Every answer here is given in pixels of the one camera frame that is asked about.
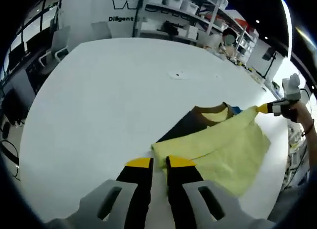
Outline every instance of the floor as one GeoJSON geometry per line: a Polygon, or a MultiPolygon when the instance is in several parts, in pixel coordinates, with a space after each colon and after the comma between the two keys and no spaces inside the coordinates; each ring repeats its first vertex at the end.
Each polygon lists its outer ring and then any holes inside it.
{"type": "MultiPolygon", "coordinates": [[[[4,126],[4,123],[7,121],[6,117],[4,117],[3,122],[1,123],[1,128],[4,126]]],[[[4,142],[4,146],[10,151],[12,152],[12,154],[14,154],[16,156],[16,154],[18,154],[17,156],[19,156],[20,154],[20,142],[21,142],[21,137],[22,137],[22,132],[23,132],[23,127],[24,125],[20,125],[20,126],[11,126],[10,131],[9,131],[9,135],[8,138],[6,140],[8,140],[9,142],[11,142],[15,147],[17,152],[15,151],[14,147],[7,143],[4,142]]],[[[20,173],[19,173],[19,168],[18,166],[16,166],[16,164],[14,164],[12,161],[10,161],[6,156],[4,156],[2,154],[2,157],[4,159],[4,162],[6,163],[6,166],[8,168],[9,174],[12,175],[12,181],[14,182],[14,184],[16,185],[16,187],[19,189],[19,191],[22,191],[22,186],[21,186],[21,181],[20,181],[20,173]]]]}

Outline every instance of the ceiling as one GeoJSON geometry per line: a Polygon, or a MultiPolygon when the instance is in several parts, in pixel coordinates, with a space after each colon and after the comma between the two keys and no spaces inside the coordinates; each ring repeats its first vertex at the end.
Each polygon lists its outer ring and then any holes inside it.
{"type": "MultiPolygon", "coordinates": [[[[275,47],[280,53],[286,54],[283,46],[288,46],[288,31],[285,12],[281,0],[228,0],[229,9],[237,10],[246,21],[256,28],[260,38],[268,37],[265,40],[269,45],[275,47]]],[[[316,14],[314,1],[316,0],[285,0],[291,13],[293,25],[293,48],[292,51],[304,63],[310,71],[314,80],[317,81],[317,69],[314,65],[312,55],[305,45],[302,37],[295,27],[305,27],[316,40],[317,22],[312,20],[316,14]]],[[[303,68],[294,61],[297,68],[303,72],[303,68]]]]}

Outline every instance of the white table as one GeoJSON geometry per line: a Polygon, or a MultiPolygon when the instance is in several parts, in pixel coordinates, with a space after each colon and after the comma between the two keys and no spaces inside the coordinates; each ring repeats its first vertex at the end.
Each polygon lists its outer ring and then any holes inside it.
{"type": "MultiPolygon", "coordinates": [[[[44,221],[67,217],[127,161],[151,155],[151,143],[194,105],[225,101],[245,109],[273,100],[244,70],[194,46],[154,39],[81,44],[51,73],[26,119],[20,150],[25,197],[44,221]],[[180,71],[188,80],[168,74],[180,71]]],[[[271,146],[240,202],[253,217],[266,218],[284,177],[287,125],[272,115],[256,121],[271,146]]],[[[165,183],[156,169],[150,228],[172,227],[165,183]]]]}

